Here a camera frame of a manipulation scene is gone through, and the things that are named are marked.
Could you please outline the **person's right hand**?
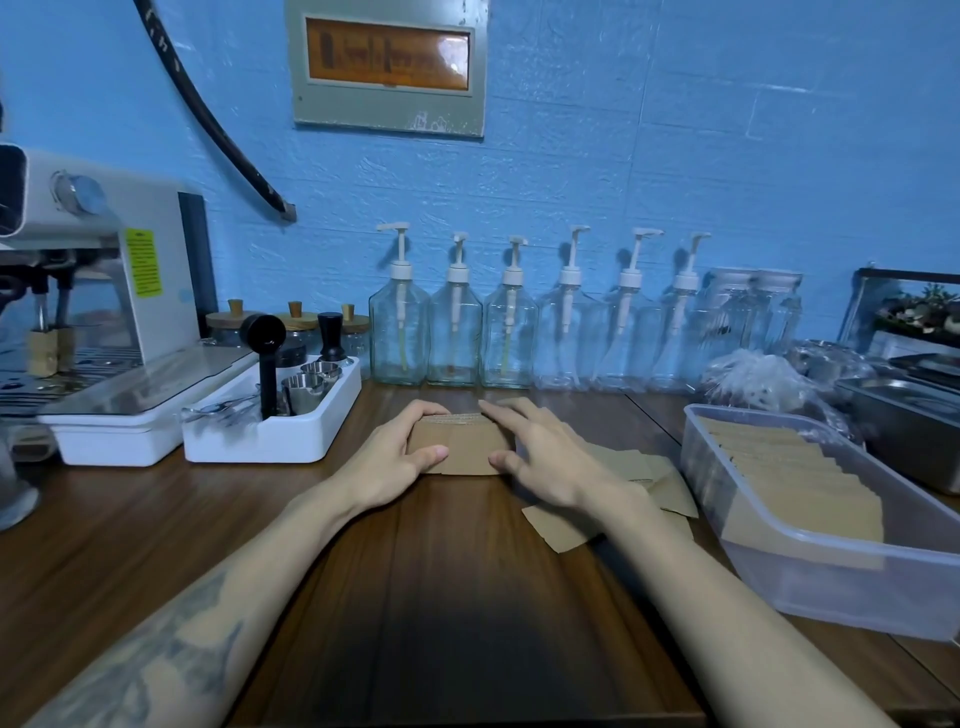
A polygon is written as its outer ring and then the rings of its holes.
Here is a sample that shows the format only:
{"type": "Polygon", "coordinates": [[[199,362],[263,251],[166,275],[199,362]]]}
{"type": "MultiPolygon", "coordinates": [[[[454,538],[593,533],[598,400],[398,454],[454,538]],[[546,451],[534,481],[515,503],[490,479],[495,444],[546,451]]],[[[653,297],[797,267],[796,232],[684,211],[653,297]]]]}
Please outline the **person's right hand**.
{"type": "MultiPolygon", "coordinates": [[[[479,400],[481,412],[501,425],[501,400],[479,400]]],[[[540,488],[529,490],[542,501],[575,508],[597,518],[604,525],[615,512],[658,514],[656,504],[641,485],[622,480],[591,455],[585,441],[564,423],[564,432],[534,433],[519,437],[509,431],[524,457],[539,472],[540,488]]]]}

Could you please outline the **person's left hand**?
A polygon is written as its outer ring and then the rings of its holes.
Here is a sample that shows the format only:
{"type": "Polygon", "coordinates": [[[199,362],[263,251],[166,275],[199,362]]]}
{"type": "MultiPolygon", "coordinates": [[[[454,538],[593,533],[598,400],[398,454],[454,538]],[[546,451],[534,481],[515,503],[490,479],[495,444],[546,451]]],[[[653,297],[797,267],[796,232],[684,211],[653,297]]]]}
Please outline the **person's left hand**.
{"type": "Polygon", "coordinates": [[[407,441],[414,425],[431,415],[450,415],[450,411],[435,402],[410,402],[398,415],[372,431],[330,478],[334,489],[346,497],[350,515],[390,504],[419,478],[404,470],[403,456],[411,453],[407,441]]]}

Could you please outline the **small bundle of cardboard sleeves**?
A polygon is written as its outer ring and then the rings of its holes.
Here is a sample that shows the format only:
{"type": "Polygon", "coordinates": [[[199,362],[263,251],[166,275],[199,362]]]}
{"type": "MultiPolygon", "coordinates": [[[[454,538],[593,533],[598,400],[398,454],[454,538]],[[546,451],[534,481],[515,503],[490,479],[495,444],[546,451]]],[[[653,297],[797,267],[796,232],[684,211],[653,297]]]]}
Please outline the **small bundle of cardboard sleeves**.
{"type": "Polygon", "coordinates": [[[455,415],[431,415],[420,419],[407,441],[414,452],[430,446],[444,446],[448,455],[426,470],[427,475],[447,477],[496,476],[491,453],[512,451],[515,437],[480,412],[455,415]]]}

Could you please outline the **person's left forearm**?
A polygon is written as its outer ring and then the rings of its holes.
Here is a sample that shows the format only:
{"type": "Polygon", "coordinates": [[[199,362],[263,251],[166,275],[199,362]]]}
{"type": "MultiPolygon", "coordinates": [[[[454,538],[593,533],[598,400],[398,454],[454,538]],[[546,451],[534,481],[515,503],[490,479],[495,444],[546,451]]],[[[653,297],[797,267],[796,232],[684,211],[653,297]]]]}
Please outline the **person's left forearm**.
{"type": "Polygon", "coordinates": [[[331,478],[144,619],[22,728],[219,728],[333,537],[390,495],[331,478]]]}

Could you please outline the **person's right forearm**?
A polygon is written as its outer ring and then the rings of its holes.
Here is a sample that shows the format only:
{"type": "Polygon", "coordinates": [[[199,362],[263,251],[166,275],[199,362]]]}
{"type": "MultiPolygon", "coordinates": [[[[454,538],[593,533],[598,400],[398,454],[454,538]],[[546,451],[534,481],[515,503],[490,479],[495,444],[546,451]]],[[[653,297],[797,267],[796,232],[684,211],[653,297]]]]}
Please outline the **person's right forearm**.
{"type": "Polygon", "coordinates": [[[628,558],[725,728],[898,728],[810,640],[670,525],[641,487],[589,486],[583,509],[628,558]]]}

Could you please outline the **flat brown cardboard sleeve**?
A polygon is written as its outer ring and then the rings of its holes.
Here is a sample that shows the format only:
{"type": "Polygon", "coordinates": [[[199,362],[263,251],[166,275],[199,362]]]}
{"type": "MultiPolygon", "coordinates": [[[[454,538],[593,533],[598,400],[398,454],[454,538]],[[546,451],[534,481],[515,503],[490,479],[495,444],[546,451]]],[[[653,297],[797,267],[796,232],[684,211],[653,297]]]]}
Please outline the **flat brown cardboard sleeve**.
{"type": "Polygon", "coordinates": [[[593,443],[587,443],[585,448],[620,480],[643,486],[660,509],[688,519],[698,518],[698,507],[686,481],[666,456],[613,450],[593,443]]]}
{"type": "Polygon", "coordinates": [[[572,551],[603,533],[593,519],[574,508],[540,502],[523,507],[521,514],[556,553],[572,551]]]}

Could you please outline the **row of glass pump bottles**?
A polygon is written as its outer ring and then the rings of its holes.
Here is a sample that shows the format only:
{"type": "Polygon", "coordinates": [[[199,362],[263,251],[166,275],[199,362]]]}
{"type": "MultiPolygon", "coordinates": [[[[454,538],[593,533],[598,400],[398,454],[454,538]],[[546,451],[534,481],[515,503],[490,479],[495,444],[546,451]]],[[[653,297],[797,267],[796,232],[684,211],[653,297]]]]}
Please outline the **row of glass pump bottles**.
{"type": "Polygon", "coordinates": [[[658,301],[644,297],[639,267],[643,241],[661,237],[658,228],[635,227],[626,267],[605,300],[583,289],[578,249],[587,224],[572,224],[562,251],[564,264],[556,284],[538,299],[525,287],[521,249],[512,235],[510,263],[499,285],[480,301],[463,259],[467,236],[453,235],[454,258],[446,282],[431,297],[414,285],[405,258],[407,224],[380,224],[397,234],[399,258],[391,265],[391,283],[370,300],[374,323],[373,371],[384,383],[438,386],[588,390],[635,393],[684,391],[689,378],[681,340],[700,286],[697,250],[709,233],[695,233],[685,266],[658,301]]]}

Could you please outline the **white accessory organiser tray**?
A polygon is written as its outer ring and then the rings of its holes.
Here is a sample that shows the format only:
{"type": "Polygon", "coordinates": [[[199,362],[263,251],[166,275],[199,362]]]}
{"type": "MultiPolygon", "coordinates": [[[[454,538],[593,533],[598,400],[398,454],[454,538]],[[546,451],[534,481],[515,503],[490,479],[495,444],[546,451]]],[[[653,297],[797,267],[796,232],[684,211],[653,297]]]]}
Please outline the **white accessory organiser tray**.
{"type": "MultiPolygon", "coordinates": [[[[281,382],[301,371],[286,368],[277,372],[275,416],[261,418],[259,398],[225,415],[180,422],[187,460],[204,464],[308,464],[323,459],[361,391],[357,360],[348,357],[339,364],[341,377],[329,386],[318,409],[310,414],[289,415],[281,382]]],[[[259,370],[253,366],[186,407],[260,394],[259,389],[259,370]]]]}

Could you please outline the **glass jar with wooden lid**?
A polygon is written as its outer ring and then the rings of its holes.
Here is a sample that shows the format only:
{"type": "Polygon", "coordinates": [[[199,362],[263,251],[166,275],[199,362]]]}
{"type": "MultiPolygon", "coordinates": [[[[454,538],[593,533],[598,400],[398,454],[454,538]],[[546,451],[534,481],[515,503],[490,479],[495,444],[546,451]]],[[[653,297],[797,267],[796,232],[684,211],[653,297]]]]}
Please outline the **glass jar with wooden lid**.
{"type": "Polygon", "coordinates": [[[364,382],[371,378],[371,319],[367,315],[357,314],[351,303],[341,305],[342,334],[344,352],[357,360],[364,382]]]}
{"type": "Polygon", "coordinates": [[[290,300],[287,311],[276,313],[275,316],[283,323],[286,332],[284,342],[275,356],[276,368],[300,367],[319,357],[322,337],[317,312],[304,310],[299,300],[290,300]]]}
{"type": "Polygon", "coordinates": [[[208,333],[202,343],[206,346],[243,349],[242,326],[247,318],[258,314],[258,311],[246,309],[241,298],[229,298],[226,303],[226,310],[205,315],[208,333]]]}

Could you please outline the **black coffee tamper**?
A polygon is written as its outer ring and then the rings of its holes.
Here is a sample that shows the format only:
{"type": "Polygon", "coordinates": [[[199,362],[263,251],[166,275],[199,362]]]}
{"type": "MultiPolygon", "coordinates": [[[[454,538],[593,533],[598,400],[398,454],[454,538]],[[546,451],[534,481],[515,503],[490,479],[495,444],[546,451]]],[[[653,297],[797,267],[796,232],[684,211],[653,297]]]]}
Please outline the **black coffee tamper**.
{"type": "Polygon", "coordinates": [[[320,312],[317,314],[320,349],[318,359],[323,362],[337,363],[348,357],[342,345],[344,316],[339,312],[320,312]]]}

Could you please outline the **black coffee scoop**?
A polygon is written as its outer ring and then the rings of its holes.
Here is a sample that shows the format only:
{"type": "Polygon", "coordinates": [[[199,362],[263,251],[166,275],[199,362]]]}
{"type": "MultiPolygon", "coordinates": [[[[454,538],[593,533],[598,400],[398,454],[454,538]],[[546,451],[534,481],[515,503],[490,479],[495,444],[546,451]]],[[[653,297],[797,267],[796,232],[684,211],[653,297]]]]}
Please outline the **black coffee scoop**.
{"type": "Polygon", "coordinates": [[[242,342],[258,356],[260,413],[266,421],[278,413],[277,354],[286,339],[282,319],[255,313],[246,317],[239,330],[242,342]]]}

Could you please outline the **small metal tool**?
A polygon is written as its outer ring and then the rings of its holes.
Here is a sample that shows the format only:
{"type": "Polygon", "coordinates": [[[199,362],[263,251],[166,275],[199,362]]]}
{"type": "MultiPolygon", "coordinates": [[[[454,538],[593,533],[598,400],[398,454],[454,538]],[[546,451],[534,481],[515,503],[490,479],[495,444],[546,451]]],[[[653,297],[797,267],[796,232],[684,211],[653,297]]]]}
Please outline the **small metal tool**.
{"type": "Polygon", "coordinates": [[[260,394],[253,392],[243,396],[224,399],[200,406],[184,407],[178,413],[178,418],[182,423],[194,422],[203,418],[225,416],[237,407],[245,406],[248,403],[259,402],[260,394]]]}

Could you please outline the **crumpled clear plastic bag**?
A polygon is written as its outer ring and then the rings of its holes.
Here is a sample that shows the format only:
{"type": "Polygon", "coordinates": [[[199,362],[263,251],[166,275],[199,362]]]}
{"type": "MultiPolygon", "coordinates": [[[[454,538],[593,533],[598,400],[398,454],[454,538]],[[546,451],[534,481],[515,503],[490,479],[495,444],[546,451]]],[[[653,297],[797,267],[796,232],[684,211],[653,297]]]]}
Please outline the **crumpled clear plastic bag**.
{"type": "Polygon", "coordinates": [[[738,348],[707,364],[695,391],[707,404],[804,416],[860,443],[844,413],[849,397],[838,383],[872,380],[870,357],[834,342],[801,340],[773,353],[738,348]]]}

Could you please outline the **clear glass bottle without pump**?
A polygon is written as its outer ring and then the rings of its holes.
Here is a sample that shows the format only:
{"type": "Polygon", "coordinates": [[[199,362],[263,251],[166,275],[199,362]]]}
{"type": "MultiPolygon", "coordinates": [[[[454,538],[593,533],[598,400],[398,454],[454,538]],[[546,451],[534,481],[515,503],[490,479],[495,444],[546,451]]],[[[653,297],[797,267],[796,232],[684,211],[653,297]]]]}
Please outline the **clear glass bottle without pump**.
{"type": "Polygon", "coordinates": [[[804,275],[760,270],[750,344],[765,355],[781,355],[792,344],[802,316],[800,286],[804,275]]]}
{"type": "Polygon", "coordinates": [[[706,361],[725,357],[745,346],[754,309],[753,282],[756,271],[745,268],[713,268],[706,288],[706,361]]]}

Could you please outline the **stack of brown cardboard sleeves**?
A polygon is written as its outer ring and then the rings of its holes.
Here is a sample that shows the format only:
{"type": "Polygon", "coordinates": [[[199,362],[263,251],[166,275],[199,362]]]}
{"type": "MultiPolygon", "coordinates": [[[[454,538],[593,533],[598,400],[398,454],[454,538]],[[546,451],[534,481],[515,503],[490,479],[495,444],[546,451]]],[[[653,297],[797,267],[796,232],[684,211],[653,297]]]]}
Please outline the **stack of brown cardboard sleeves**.
{"type": "MultiPolygon", "coordinates": [[[[771,516],[787,528],[881,544],[882,500],[796,430],[704,418],[717,442],[771,516]]],[[[835,567],[880,572],[885,558],[780,534],[742,489],[726,506],[721,539],[738,547],[835,567]]]]}

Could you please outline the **clear plastic storage container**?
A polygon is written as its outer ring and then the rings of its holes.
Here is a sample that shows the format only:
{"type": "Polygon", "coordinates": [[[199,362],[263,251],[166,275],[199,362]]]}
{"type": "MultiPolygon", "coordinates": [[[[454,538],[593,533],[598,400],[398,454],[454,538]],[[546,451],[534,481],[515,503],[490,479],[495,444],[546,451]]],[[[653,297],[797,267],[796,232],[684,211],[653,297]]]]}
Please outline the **clear plastic storage container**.
{"type": "Polygon", "coordinates": [[[937,642],[960,637],[960,514],[882,465],[828,425],[795,415],[690,404],[680,469],[735,571],[774,609],[788,615],[937,642]],[[775,519],[740,477],[705,418],[797,431],[882,502],[884,541],[794,530],[775,519]],[[881,571],[781,557],[721,539],[724,516],[742,489],[759,516],[784,536],[825,548],[883,555],[881,571]]]}

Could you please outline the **yellow label sticker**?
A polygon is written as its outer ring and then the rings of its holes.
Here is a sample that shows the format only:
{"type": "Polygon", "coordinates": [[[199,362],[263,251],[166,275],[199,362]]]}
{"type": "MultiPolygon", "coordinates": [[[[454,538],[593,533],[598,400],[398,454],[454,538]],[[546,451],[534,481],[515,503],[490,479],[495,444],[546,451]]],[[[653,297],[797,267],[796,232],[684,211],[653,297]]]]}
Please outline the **yellow label sticker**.
{"type": "Polygon", "coordinates": [[[133,294],[155,298],[163,294],[160,258],[150,229],[127,227],[125,243],[133,294]]]}

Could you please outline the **stainless steel pan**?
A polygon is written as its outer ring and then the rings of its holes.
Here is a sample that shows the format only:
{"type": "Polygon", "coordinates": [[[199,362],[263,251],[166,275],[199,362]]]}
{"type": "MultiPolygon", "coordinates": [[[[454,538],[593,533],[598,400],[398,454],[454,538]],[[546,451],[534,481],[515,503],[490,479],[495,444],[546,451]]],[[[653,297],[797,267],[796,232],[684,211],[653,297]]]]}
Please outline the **stainless steel pan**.
{"type": "Polygon", "coordinates": [[[905,375],[840,379],[835,389],[874,457],[960,496],[960,392],[905,375]]]}

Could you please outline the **grey electrical panel box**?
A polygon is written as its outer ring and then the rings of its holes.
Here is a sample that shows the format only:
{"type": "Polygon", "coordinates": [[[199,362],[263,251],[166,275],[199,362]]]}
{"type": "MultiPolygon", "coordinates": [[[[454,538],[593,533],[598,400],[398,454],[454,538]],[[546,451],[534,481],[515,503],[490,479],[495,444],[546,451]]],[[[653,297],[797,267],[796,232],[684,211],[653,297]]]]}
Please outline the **grey electrical panel box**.
{"type": "Polygon", "coordinates": [[[489,0],[284,0],[298,126],[482,140],[489,0]]]}

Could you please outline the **dark framed picture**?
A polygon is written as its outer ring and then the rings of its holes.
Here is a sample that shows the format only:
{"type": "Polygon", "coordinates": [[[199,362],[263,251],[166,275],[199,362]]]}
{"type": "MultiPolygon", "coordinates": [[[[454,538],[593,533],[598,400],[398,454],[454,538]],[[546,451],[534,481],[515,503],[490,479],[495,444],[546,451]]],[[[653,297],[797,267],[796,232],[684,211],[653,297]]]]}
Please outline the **dark framed picture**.
{"type": "Polygon", "coordinates": [[[960,273],[857,269],[836,341],[888,360],[960,358],[960,273]]]}

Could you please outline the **white espresso machine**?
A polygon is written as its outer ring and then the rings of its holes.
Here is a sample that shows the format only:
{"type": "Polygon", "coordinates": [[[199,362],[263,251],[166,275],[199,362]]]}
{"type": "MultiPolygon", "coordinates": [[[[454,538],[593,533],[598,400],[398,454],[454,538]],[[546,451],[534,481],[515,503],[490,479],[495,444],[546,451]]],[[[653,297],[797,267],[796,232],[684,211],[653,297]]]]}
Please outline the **white espresso machine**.
{"type": "Polygon", "coordinates": [[[181,181],[0,142],[0,424],[67,465],[149,467],[180,411],[245,372],[207,346],[204,198],[181,181]],[[137,297],[126,228],[153,232],[163,294],[137,297]]]}

